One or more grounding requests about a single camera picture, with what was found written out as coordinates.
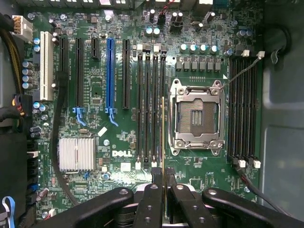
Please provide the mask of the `black RAM slot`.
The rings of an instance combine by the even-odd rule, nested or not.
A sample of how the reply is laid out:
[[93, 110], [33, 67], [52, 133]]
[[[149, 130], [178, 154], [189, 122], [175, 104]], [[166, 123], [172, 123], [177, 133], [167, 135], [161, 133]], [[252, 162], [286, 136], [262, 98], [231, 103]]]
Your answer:
[[248, 166], [248, 157], [247, 157], [247, 143], [248, 143], [248, 100], [250, 93], [250, 76], [248, 75], [248, 71], [244, 73], [244, 140], [243, 140], [243, 157], [246, 162], [246, 167]]
[[161, 61], [160, 61], [160, 99], [164, 96], [164, 84], [165, 84], [165, 60], [166, 53], [164, 51], [161, 52]]
[[142, 154], [142, 145], [141, 145], [141, 126], [142, 126], [142, 99], [141, 99], [141, 79], [142, 79], [142, 70], [143, 70], [143, 53], [141, 51], [138, 51], [137, 55], [137, 146], [136, 146], [136, 162], [135, 162], [135, 169], [140, 170], [141, 169], [141, 154]]
[[234, 156], [235, 149], [235, 137], [234, 137], [234, 127], [235, 127], [235, 86], [234, 83], [236, 82], [235, 80], [232, 80], [235, 77], [235, 64], [234, 64], [234, 59], [231, 57], [230, 59], [230, 79], [231, 82], [229, 83], [229, 123], [228, 123], [228, 157], [231, 162], [231, 164], [234, 166], [235, 161], [237, 160]]
[[[241, 70], [243, 70], [243, 63], [242, 59], [238, 59], [236, 62], [236, 67], [238, 67], [239, 73]], [[237, 155], [237, 165], [242, 167], [243, 166], [243, 158], [242, 158], [242, 112], [243, 112], [243, 78], [242, 75], [239, 76], [236, 79], [236, 85], [235, 85], [235, 92], [236, 92], [236, 153]]]
[[152, 113], [152, 150], [153, 150], [153, 158], [152, 158], [152, 167], [157, 167], [157, 83], [158, 83], [158, 54], [154, 52], [153, 54], [153, 113]]
[[252, 63], [250, 70], [250, 159], [252, 160], [252, 165], [255, 169], [261, 167], [261, 162], [256, 157], [256, 101], [257, 101], [257, 64], [261, 60], [261, 57], [257, 57]]
[[150, 52], [145, 52], [145, 158], [144, 158], [144, 169], [149, 168], [149, 86], [150, 86]]

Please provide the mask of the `green Dell motherboard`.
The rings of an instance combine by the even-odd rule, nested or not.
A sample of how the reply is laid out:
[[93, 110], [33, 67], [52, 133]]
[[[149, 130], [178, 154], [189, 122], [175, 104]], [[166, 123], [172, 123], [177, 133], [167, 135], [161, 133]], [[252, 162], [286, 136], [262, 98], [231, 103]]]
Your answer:
[[[38, 151], [34, 174], [38, 177], [37, 215], [47, 219], [117, 187], [138, 190], [151, 181], [153, 54], [158, 54], [157, 167], [162, 168], [160, 61], [165, 60], [165, 168], [175, 170], [179, 183], [201, 192], [221, 188], [251, 201], [257, 198], [245, 187], [228, 157], [229, 85], [225, 92], [225, 144], [218, 156], [210, 150], [182, 150], [172, 155], [168, 143], [169, 90], [174, 79], [183, 85], [222, 85], [230, 80], [230, 58], [242, 59], [243, 69], [258, 57], [262, 40], [256, 25], [262, 21], [261, 0], [109, 0], [105, 9], [85, 7], [92, 0], [35, 0], [25, 13], [33, 25], [33, 43], [25, 47], [31, 69], [23, 71], [23, 86], [33, 97], [31, 148]], [[40, 32], [53, 38], [53, 100], [40, 100]], [[69, 44], [68, 108], [64, 109], [67, 80], [59, 71], [60, 37]], [[91, 58], [91, 39], [98, 38], [100, 59]], [[115, 121], [105, 113], [106, 40], [115, 40]], [[123, 101], [123, 40], [130, 41], [130, 108]], [[145, 158], [145, 52], [150, 52], [149, 168]], [[137, 146], [137, 55], [142, 52], [141, 169], [135, 169]], [[260, 124], [261, 67], [256, 80], [256, 152]], [[244, 95], [242, 112], [242, 158], [246, 174], [258, 182], [258, 169], [250, 159], [250, 93], [248, 100], [248, 166], [244, 152]], [[61, 172], [59, 140], [95, 138], [96, 168], [92, 171]]]

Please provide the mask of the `silver finned heatsink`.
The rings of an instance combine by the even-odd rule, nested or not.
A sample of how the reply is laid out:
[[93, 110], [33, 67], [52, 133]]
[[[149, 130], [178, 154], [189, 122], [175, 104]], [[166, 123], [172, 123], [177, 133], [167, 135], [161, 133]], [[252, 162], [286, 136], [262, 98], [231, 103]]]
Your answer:
[[95, 138], [62, 138], [59, 140], [61, 172], [92, 171], [96, 168]]

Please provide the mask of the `silver CPU socket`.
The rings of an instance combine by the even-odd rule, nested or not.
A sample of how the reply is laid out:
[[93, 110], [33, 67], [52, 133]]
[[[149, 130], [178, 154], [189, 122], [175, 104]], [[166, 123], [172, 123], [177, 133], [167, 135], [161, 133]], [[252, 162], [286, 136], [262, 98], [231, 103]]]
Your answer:
[[220, 80], [210, 86], [183, 85], [169, 90], [168, 143], [172, 155], [182, 150], [210, 150], [218, 156], [225, 144], [225, 92]]

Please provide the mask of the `open PC case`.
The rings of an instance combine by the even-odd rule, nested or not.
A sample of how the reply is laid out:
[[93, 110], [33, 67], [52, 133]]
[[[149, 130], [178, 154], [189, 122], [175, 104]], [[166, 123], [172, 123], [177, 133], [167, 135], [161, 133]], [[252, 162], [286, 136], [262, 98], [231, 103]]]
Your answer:
[[[26, 19], [28, 5], [32, 5], [34, 1], [0, 0], [0, 38], [9, 54], [9, 69], [13, 83], [9, 105], [0, 107], [0, 136], [10, 133], [24, 134], [17, 129], [20, 112], [12, 105], [12, 100], [14, 94], [29, 95], [23, 86], [23, 71], [33, 67], [25, 60], [25, 47], [32, 45], [33, 42], [27, 43], [12, 34], [14, 28], [12, 16], [20, 15]], [[109, 0], [92, 0], [84, 6], [105, 9], [108, 2]], [[245, 187], [256, 196], [257, 200], [252, 202], [304, 222], [304, 0], [261, 0], [261, 2], [263, 18], [256, 25], [256, 34], [262, 40], [262, 48], [257, 55], [263, 58], [259, 101], [260, 124], [257, 131], [258, 158], [261, 162], [258, 182], [254, 183], [249, 178], [245, 167], [238, 165], [233, 167]], [[279, 41], [283, 39], [282, 33], [273, 29], [273, 24], [287, 26], [292, 36], [290, 52], [276, 65], [272, 64], [270, 55], [280, 47]], [[26, 140], [25, 196], [17, 200], [11, 196], [0, 198], [0, 228], [35, 228], [39, 222], [59, 214], [56, 213], [47, 219], [38, 218], [39, 185], [38, 177], [34, 174], [38, 151], [31, 148], [33, 142], [31, 135], [26, 136]], [[197, 192], [191, 185], [185, 185], [199, 195], [207, 189]], [[76, 202], [72, 207], [82, 203]], [[132, 228], [135, 212], [136, 209], [131, 213], [123, 210], [118, 215], [118, 219], [106, 228]], [[162, 228], [189, 228], [189, 226], [186, 223], [172, 224], [167, 215], [164, 223], [162, 219]]]

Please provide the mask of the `long black expansion slot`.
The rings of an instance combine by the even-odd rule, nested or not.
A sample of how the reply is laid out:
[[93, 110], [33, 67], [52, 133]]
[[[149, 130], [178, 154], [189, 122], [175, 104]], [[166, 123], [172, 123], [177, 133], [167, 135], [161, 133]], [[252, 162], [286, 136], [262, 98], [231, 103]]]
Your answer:
[[122, 108], [130, 108], [130, 41], [123, 40], [123, 101]]
[[59, 43], [59, 71], [66, 76], [66, 95], [63, 108], [68, 108], [68, 80], [69, 80], [69, 44], [67, 36], [61, 36]]

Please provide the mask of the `black plastic shroud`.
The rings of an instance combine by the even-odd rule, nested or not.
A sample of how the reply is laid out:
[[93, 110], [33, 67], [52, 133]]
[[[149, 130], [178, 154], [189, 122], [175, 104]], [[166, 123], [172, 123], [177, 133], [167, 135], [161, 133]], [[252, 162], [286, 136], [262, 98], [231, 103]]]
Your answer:
[[27, 188], [27, 140], [22, 133], [0, 136], [0, 198], [25, 196]]

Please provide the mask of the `blue expansion slot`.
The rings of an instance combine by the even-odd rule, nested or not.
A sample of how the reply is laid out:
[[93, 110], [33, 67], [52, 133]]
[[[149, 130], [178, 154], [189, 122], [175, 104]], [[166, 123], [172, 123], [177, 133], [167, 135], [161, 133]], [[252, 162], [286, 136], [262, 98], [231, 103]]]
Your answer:
[[115, 95], [115, 40], [107, 38], [106, 40], [106, 100], [105, 113], [108, 114], [110, 123], [118, 127], [115, 121], [116, 108], [114, 106]]

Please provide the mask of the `thin metal locking lever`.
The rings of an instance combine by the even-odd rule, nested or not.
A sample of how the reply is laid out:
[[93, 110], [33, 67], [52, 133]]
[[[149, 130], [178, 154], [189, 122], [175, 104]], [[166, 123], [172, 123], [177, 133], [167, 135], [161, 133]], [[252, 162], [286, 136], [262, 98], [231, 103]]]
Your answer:
[[237, 73], [233, 78], [231, 78], [226, 84], [224, 84], [220, 90], [223, 90], [226, 86], [230, 85], [234, 80], [236, 80], [239, 76], [241, 76], [243, 73], [247, 72], [251, 68], [253, 68], [259, 61], [261, 61], [263, 58], [258, 57], [256, 60], [253, 61], [251, 65], [249, 65], [247, 68], [241, 70], [239, 73]]

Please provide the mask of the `black power connector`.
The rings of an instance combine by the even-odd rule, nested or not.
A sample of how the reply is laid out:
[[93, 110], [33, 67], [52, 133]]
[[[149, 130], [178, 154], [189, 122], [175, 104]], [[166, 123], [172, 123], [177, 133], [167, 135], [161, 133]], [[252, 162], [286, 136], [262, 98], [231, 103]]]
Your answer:
[[33, 126], [33, 97], [26, 94], [14, 94], [12, 105], [20, 112], [17, 129], [27, 137], [30, 135], [30, 128]]

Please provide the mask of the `short black expansion slot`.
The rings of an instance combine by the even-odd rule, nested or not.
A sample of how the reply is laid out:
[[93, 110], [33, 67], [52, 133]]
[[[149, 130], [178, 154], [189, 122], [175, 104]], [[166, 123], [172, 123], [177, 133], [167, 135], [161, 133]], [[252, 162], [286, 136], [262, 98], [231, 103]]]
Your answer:
[[95, 61], [100, 59], [100, 44], [98, 38], [91, 39], [91, 58]]

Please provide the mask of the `white expansion slot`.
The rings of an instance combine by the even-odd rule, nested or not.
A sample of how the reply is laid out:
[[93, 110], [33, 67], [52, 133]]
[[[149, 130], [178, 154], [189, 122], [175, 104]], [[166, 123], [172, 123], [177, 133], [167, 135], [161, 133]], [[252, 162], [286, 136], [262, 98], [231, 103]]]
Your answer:
[[40, 100], [53, 100], [53, 36], [47, 31], [40, 32]]

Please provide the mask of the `silver power supply unit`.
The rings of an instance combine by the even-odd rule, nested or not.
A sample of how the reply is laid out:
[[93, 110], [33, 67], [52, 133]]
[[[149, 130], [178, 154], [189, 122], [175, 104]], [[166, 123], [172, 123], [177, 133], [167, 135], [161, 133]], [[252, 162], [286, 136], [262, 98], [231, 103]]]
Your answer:
[[9, 54], [0, 38], [0, 107], [9, 105], [10, 90], [13, 87]]

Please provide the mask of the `white power connector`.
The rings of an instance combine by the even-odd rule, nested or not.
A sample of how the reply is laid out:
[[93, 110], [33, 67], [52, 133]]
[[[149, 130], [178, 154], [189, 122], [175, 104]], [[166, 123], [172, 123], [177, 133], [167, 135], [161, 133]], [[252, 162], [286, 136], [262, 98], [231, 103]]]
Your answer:
[[14, 28], [12, 34], [27, 43], [33, 41], [33, 25], [27, 19], [20, 15], [13, 15]]

